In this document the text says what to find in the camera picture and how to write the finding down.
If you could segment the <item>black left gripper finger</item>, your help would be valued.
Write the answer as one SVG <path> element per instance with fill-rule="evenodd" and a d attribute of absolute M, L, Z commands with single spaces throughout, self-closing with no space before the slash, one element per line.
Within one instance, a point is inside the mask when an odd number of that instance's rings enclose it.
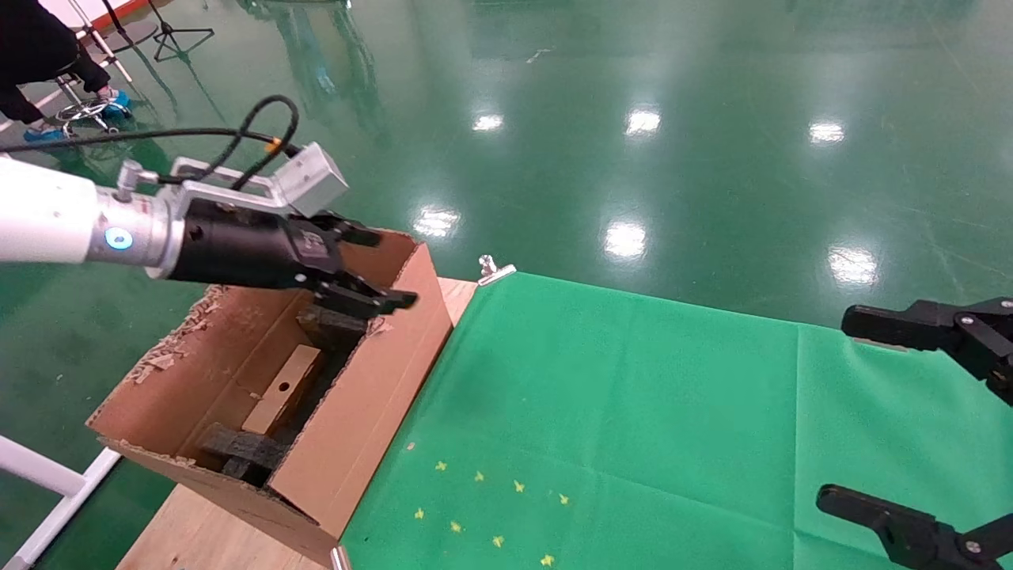
<path fill-rule="evenodd" d="M 382 241 L 382 234 L 371 230 L 358 221 L 344 218 L 336 214 L 318 214 L 311 218 L 311 223 L 320 228 L 328 235 L 332 235 L 336 241 L 345 241 L 354 245 L 365 246 L 366 248 L 376 248 Z"/>
<path fill-rule="evenodd" d="M 370 283 L 361 275 L 340 271 L 313 281 L 314 303 L 357 320 L 373 320 L 415 306 L 419 295 Z"/>

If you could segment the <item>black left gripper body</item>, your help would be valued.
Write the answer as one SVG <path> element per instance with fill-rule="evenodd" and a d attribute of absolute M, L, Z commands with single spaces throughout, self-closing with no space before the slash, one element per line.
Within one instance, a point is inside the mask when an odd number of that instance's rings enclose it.
<path fill-rule="evenodd" d="M 339 242 L 327 218 L 228 209 L 196 199 L 168 278 L 265 290 L 339 283 L 345 278 Z"/>

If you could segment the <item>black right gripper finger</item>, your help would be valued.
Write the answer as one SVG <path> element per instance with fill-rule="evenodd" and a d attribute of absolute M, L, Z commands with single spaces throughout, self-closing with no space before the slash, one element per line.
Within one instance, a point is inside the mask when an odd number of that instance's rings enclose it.
<path fill-rule="evenodd" d="M 826 515 L 873 531 L 887 558 L 908 569 L 1001 569 L 1012 552 L 1012 515 L 959 533 L 929 513 L 823 484 L 815 505 Z"/>
<path fill-rule="evenodd" d="M 943 352 L 1012 405 L 1012 300 L 996 297 L 972 306 L 918 300 L 905 310 L 850 306 L 840 322 L 845 335 L 923 352 Z"/>

